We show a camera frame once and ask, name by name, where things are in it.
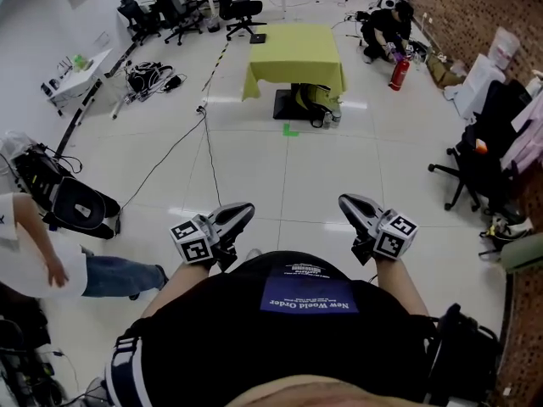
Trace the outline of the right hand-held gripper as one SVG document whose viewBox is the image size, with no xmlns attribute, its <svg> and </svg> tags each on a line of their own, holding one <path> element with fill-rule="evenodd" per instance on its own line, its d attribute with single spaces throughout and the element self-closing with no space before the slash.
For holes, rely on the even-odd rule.
<svg viewBox="0 0 543 407">
<path fill-rule="evenodd" d="M 344 193 L 339 196 L 339 207 L 356 231 L 351 252 L 362 265 L 375 256 L 400 259 L 418 233 L 413 220 L 370 198 Z"/>
</svg>

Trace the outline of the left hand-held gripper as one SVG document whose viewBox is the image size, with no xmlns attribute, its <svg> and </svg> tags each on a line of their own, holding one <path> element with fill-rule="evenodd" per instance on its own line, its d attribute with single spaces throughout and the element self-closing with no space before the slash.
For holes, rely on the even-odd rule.
<svg viewBox="0 0 543 407">
<path fill-rule="evenodd" d="M 173 226 L 170 235 L 184 264 L 225 271 L 237 260 L 235 241 L 254 214 L 252 203 L 230 203 Z"/>
</svg>

